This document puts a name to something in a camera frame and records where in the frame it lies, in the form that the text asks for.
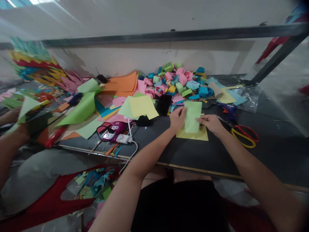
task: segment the red chair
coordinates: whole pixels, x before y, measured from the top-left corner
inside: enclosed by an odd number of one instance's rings
[[[116,165],[102,164],[84,171],[106,167],[116,169],[115,175],[111,177],[112,180],[116,180],[119,177],[119,167]],[[68,201],[63,201],[60,198],[67,184],[82,172],[59,177],[56,183],[26,210],[1,221],[0,231],[17,232],[25,230],[92,205],[94,198]]]
[[[290,38],[290,36],[273,38],[269,42],[266,50],[263,52],[263,54],[261,55],[261,57],[259,58],[257,63],[260,63],[262,59],[265,59],[266,57],[268,57],[272,53],[272,51],[275,50],[276,47],[278,47],[278,45],[284,44],[289,38]]]

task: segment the metal frame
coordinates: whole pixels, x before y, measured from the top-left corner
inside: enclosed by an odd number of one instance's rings
[[[236,27],[196,31],[171,31],[136,35],[99,36],[74,39],[43,40],[46,48],[71,48],[104,44],[153,43],[174,41],[247,39],[291,36],[252,79],[260,83],[284,58],[309,35],[309,23],[277,26]],[[0,43],[0,50],[13,49],[11,43]]]

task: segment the black table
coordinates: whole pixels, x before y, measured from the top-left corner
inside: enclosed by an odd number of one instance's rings
[[[222,109],[202,110],[205,114],[221,114]],[[257,113],[244,110],[237,112],[238,123],[252,128],[260,142],[249,151],[265,164],[284,184],[298,191],[309,191],[309,142],[288,120],[284,113],[264,93],[258,100]],[[133,138],[140,148],[145,147],[169,127],[169,117],[153,119],[151,127],[136,127]],[[209,141],[174,137],[163,151],[158,164],[173,169],[200,174],[242,180],[239,172],[221,141],[208,131]],[[90,152],[99,140],[94,134],[88,140],[82,137],[59,142],[65,149]],[[108,142],[98,146],[95,154],[104,155],[113,145]],[[127,159],[135,151],[135,145],[125,145],[119,155]]]

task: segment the blue glue gun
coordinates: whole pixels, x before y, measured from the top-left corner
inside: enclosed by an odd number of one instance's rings
[[[218,106],[219,108],[223,108],[224,109],[223,113],[229,114],[229,120],[232,123],[237,124],[236,116],[235,116],[235,111],[237,110],[237,106],[230,105],[230,104],[223,104],[223,103],[217,103],[216,106]]]

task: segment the hand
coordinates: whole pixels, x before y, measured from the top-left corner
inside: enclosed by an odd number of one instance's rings
[[[18,120],[18,116],[21,108],[15,108],[11,111],[6,112],[4,115],[0,117],[0,125],[5,125],[9,123],[16,123]]]
[[[202,115],[201,118],[196,118],[196,120],[205,126],[215,134],[215,136],[219,137],[221,134],[228,132],[221,124],[218,117],[214,114]]]
[[[177,132],[183,127],[184,119],[186,118],[186,112],[187,108],[182,106],[177,108],[170,114],[170,120],[171,120],[170,129],[175,134],[177,134]]]

